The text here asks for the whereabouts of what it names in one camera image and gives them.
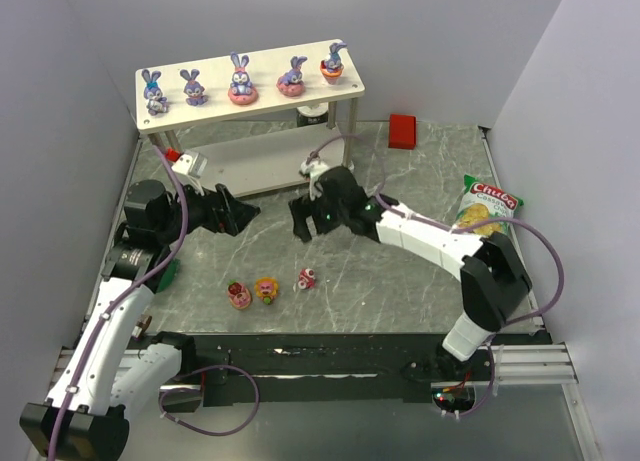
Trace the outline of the pink white roll cake toy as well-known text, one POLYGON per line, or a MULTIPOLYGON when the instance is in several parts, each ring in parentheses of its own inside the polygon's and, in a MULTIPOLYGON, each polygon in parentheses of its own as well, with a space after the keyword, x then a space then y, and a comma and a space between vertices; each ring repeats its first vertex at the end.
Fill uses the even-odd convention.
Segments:
POLYGON ((300 271, 296 287, 300 290, 308 290, 315 286, 316 275, 312 268, 304 268, 300 271))

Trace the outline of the small purple bunny toy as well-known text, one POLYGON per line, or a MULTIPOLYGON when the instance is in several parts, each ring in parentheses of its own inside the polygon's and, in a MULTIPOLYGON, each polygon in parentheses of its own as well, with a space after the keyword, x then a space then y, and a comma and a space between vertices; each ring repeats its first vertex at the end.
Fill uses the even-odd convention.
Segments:
POLYGON ((141 76, 145 82, 143 96, 146 100, 147 112, 151 116, 166 113, 169 110, 169 103, 158 84, 161 72, 143 69, 141 76))

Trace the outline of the purple bunny with red bow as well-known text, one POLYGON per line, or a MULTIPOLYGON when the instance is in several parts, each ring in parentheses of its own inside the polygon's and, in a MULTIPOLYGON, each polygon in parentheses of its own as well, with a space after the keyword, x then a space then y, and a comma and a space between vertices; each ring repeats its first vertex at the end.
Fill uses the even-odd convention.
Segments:
POLYGON ((200 106, 207 102, 206 88, 198 81, 200 71, 196 68, 188 71, 181 69, 180 76, 186 81, 183 92, 186 95, 186 103, 190 106, 200 106))

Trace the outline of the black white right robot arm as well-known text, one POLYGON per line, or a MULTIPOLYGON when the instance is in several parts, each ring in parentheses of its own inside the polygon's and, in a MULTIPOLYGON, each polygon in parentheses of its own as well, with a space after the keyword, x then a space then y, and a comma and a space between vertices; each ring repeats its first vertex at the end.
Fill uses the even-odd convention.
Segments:
POLYGON ((309 183, 308 193, 290 201, 289 209, 300 241, 312 240, 308 220, 318 235, 344 226, 378 244, 402 248, 460 282, 463 311, 441 344, 447 357, 468 361, 529 294, 531 279, 506 235, 456 234, 427 224, 394 198, 367 195, 344 166, 314 159, 304 161, 299 173, 309 183))

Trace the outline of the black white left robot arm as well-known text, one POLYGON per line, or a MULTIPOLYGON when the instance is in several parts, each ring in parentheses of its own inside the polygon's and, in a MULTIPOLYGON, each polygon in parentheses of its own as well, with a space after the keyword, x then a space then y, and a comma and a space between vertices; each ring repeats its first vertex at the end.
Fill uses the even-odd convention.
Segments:
POLYGON ((124 219, 107 254, 93 312, 73 355, 44 402, 28 403, 19 424, 48 460, 117 460, 134 414, 168 380, 196 369, 193 337, 154 335, 124 375, 118 373, 141 315, 170 270, 175 250, 197 228, 230 236, 256 218, 259 207, 213 190, 158 180, 132 184, 124 219))

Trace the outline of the black jar behind shelf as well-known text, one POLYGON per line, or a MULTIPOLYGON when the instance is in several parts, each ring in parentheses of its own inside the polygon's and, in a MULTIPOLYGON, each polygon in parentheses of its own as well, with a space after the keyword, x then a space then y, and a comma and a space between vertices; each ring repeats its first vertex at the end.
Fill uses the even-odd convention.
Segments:
POLYGON ((296 108, 296 125, 304 127, 326 123, 329 117, 328 111, 327 103, 298 106, 296 108))

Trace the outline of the white two-tier wooden shelf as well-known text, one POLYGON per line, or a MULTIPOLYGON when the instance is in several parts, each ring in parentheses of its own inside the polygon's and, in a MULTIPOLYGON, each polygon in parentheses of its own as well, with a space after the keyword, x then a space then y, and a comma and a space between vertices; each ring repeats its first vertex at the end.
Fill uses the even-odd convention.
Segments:
POLYGON ((259 97, 249 105, 233 104, 227 94, 232 76, 228 56, 174 63, 158 67, 158 80, 169 103, 166 113, 151 116, 143 96, 145 82, 135 75, 136 124, 138 131, 158 142, 167 139, 179 149, 176 133, 184 128, 222 121, 237 121, 261 115, 291 114, 298 106, 327 103, 329 120, 325 124, 292 128, 231 141, 211 141, 198 147, 207 160, 201 183, 213 188, 225 184, 237 196, 255 195, 302 184, 298 170, 314 150, 331 166, 348 165, 351 157, 350 135, 355 131, 358 100, 365 85, 347 49, 340 52, 343 73, 334 85, 328 84, 320 63, 329 52, 329 41, 272 48, 250 53, 248 73, 259 97), (287 97, 276 87, 280 76, 291 69, 293 56, 306 56, 302 65, 305 91, 287 97), (181 69, 198 69, 198 81, 206 88, 207 102, 200 106, 186 103, 186 81, 181 69))

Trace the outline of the chocolate donut on green plate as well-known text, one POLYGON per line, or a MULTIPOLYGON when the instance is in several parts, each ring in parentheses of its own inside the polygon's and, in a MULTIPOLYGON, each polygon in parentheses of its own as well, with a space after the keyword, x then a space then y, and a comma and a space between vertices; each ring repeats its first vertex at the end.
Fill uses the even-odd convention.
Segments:
POLYGON ((172 259, 164 270, 153 278, 149 287, 152 288, 155 293, 165 291, 174 282, 179 269, 180 260, 178 258, 172 259))

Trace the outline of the orange sunflower toy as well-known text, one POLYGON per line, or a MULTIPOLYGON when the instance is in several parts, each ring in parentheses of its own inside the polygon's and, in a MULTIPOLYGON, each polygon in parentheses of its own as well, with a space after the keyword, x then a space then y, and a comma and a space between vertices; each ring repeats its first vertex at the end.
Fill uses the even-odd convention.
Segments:
POLYGON ((256 280, 254 289, 256 296, 265 305, 271 305, 278 295, 279 284, 275 278, 262 277, 256 280))

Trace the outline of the pink strawberry bear toy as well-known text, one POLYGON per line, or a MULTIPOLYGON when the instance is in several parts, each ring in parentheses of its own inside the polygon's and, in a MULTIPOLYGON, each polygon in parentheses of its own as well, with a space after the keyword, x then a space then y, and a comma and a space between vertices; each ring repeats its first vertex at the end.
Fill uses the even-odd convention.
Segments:
POLYGON ((250 290, 238 281, 231 281, 227 286, 227 296, 230 304, 237 310, 244 310, 252 303, 250 290))

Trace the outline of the red plastic block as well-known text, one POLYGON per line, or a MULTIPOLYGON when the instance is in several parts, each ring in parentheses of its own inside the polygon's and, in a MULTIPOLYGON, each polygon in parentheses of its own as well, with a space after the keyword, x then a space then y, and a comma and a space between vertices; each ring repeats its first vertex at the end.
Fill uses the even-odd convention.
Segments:
POLYGON ((393 113, 389 116, 388 147, 413 150, 417 144, 417 118, 393 113))

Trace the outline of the brown snack bar wrapper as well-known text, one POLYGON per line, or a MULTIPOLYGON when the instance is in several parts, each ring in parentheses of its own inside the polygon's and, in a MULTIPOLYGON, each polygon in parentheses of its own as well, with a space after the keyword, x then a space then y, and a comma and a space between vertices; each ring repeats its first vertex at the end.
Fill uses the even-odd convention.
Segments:
POLYGON ((132 332, 132 337, 136 340, 141 339, 146 331, 148 330, 152 321, 152 316, 143 314, 141 315, 135 323, 134 330, 132 332))

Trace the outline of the green chips bag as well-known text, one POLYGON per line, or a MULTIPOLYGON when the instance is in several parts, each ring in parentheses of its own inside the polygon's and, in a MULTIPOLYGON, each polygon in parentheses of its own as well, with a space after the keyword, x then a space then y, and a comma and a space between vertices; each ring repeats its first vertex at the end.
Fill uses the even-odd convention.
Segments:
POLYGON ((456 215, 454 228, 475 225, 495 218, 513 218, 524 201, 501 188, 471 176, 464 176, 464 194, 456 215))

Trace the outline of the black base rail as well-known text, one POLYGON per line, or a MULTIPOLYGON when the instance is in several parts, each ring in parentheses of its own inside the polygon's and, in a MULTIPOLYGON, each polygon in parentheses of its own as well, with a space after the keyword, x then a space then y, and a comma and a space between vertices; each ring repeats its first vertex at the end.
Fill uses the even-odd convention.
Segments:
POLYGON ((236 403, 400 399, 428 403, 438 382, 490 378, 477 351, 460 363, 441 333, 192 334, 161 331, 138 342, 185 342, 183 383, 202 391, 206 407, 236 403))

